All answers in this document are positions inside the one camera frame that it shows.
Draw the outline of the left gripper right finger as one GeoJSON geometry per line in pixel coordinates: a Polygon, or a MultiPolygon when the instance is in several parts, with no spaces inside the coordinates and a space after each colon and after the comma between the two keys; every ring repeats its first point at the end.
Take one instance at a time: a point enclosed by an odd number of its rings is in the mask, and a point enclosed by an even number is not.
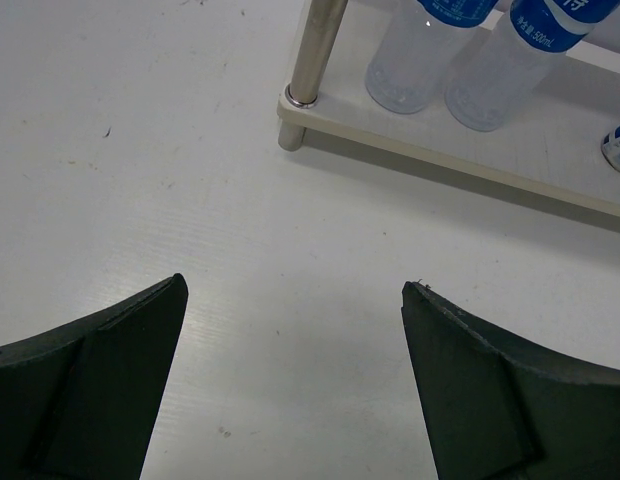
{"type": "Polygon", "coordinates": [[[620,479],[620,370],[405,284],[404,331],[441,479],[620,479]]]}

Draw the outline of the blue label water bottle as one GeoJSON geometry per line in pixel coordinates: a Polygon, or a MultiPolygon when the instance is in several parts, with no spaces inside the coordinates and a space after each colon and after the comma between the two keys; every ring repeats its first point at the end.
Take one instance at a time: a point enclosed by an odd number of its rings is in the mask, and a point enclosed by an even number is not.
{"type": "Polygon", "coordinates": [[[449,112],[473,130],[496,130],[566,52],[619,5],[601,0],[512,2],[475,57],[449,83],[449,112]]]}
{"type": "Polygon", "coordinates": [[[495,5],[492,0],[398,2],[366,70],[371,98],[398,114],[425,108],[451,61],[495,5]]]}

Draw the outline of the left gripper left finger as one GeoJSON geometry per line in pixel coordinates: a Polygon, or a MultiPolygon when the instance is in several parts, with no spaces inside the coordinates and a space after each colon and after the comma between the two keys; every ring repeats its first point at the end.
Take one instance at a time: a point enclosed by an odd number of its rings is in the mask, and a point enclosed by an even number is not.
{"type": "Polygon", "coordinates": [[[137,479],[188,301],[175,274],[0,346],[0,479],[137,479]]]}

